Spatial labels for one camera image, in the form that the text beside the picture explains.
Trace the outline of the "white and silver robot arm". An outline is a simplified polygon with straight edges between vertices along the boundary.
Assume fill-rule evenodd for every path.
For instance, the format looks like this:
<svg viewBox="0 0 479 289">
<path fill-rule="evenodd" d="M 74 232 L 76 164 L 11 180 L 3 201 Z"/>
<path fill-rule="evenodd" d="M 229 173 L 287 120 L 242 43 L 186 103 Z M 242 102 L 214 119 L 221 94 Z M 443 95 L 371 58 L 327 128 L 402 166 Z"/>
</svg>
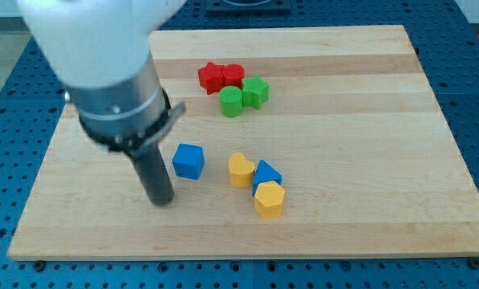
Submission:
<svg viewBox="0 0 479 289">
<path fill-rule="evenodd" d="M 18 0 L 47 62 L 91 139 L 138 153 L 157 144 L 185 111 L 170 107 L 149 34 L 182 0 Z"/>
</svg>

